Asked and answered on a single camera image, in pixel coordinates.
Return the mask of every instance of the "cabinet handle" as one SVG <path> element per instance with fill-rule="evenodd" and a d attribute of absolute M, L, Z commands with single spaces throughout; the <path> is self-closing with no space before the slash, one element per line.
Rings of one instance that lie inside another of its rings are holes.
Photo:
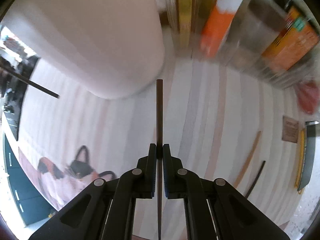
<path fill-rule="evenodd" d="M 23 208 L 22 208 L 21 204 L 19 204 L 19 207 L 21 209 L 21 212 L 23 213 L 24 211 L 23 211 Z"/>
<path fill-rule="evenodd" d="M 9 152 L 9 165 L 12 167 L 12 162 L 11 162 L 11 153 Z"/>
<path fill-rule="evenodd" d="M 18 192 L 17 192 L 16 190 L 15 190 L 14 192 L 15 192 L 15 194 L 16 194 L 17 200 L 20 200 L 20 199 L 19 199 L 19 196 L 18 196 Z"/>

